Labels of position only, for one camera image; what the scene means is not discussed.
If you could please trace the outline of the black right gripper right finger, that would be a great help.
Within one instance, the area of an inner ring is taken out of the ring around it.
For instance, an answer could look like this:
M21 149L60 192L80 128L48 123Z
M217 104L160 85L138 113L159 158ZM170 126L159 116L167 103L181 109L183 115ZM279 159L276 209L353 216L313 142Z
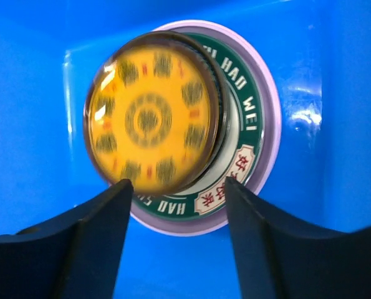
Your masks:
M371 298L371 226L311 224L230 177L224 193L243 298Z

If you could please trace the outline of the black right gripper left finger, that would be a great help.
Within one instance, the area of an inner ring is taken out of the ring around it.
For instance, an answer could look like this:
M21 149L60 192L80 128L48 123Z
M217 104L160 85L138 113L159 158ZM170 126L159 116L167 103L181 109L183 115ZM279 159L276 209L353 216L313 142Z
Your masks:
M112 298L132 196L123 179L58 216L0 235L0 298Z

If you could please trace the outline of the white plate dark lettered rim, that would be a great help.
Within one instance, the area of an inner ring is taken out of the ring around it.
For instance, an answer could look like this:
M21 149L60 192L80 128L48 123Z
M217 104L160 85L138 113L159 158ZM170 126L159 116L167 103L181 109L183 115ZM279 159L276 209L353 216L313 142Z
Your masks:
M253 174L263 143L264 112L258 85L246 59L227 42L187 32L217 61L226 76L231 121L224 148L207 174L181 195L135 197L135 207L155 219L174 223L216 215L225 205L227 176L245 183Z

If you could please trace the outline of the purple plate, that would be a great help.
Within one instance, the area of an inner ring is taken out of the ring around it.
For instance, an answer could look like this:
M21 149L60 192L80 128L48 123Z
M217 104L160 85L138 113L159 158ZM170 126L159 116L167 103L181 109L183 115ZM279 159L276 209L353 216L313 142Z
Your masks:
M274 166L281 140L281 105L279 95L274 79L265 61L244 37L235 31L214 22L203 20L182 20L162 25L160 30L175 31L182 34L195 32L206 34L210 37L216 37L220 41L227 42L231 47L234 47L235 51L239 53L242 58L246 59L247 65L252 68L252 74L261 95L262 108L264 112L263 143L253 174L245 183L240 183L250 188L253 192L259 192L264 186ZM229 122L224 143L228 137L227 134L231 126L230 121L231 98L229 95ZM224 143L215 159L224 148ZM203 178L209 171L209 168L204 175L198 178L190 187L192 187L199 179ZM172 195L181 195L184 191ZM168 220L155 219L152 216L141 212L139 208L135 207L135 202L133 200L131 214L134 219L151 230L166 235L175 235L180 237L206 234L221 228L227 223L225 205L216 215L210 215L200 220L174 223Z

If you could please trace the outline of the yellow patterned plate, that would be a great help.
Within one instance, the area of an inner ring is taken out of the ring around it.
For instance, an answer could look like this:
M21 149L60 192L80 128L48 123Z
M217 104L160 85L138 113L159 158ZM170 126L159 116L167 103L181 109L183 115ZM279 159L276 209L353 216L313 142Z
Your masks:
M136 194L186 189L209 165L221 116L219 72L186 34L153 31L123 45L99 69L84 105L84 139L110 184Z

